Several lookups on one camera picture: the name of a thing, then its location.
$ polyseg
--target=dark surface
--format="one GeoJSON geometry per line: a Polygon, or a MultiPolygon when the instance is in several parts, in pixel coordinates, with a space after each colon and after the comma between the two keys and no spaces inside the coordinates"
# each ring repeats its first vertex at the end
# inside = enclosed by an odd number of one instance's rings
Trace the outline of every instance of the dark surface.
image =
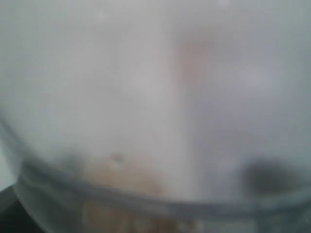
{"type": "Polygon", "coordinates": [[[43,233],[17,200],[12,187],[0,192],[1,233],[43,233]]]}

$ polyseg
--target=plastic container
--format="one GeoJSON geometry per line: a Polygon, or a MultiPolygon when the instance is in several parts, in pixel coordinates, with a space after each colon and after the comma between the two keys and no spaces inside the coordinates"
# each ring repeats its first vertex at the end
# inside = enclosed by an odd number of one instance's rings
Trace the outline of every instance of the plastic container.
{"type": "Polygon", "coordinates": [[[0,3],[0,133],[48,233],[304,233],[311,3],[0,3]]]}

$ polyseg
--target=container rim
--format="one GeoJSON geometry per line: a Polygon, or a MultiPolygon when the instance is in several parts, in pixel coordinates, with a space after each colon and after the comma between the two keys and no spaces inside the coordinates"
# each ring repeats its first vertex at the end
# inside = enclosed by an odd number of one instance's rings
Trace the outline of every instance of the container rim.
{"type": "Polygon", "coordinates": [[[173,201],[146,195],[121,192],[106,186],[94,186],[79,180],[39,159],[25,145],[0,112],[1,140],[18,153],[23,161],[33,166],[42,178],[68,191],[78,193],[86,200],[95,200],[117,208],[128,209],[151,216],[175,219],[255,218],[270,214],[296,211],[311,205],[311,187],[274,198],[259,198],[238,203],[207,203],[198,201],[173,201]]]}

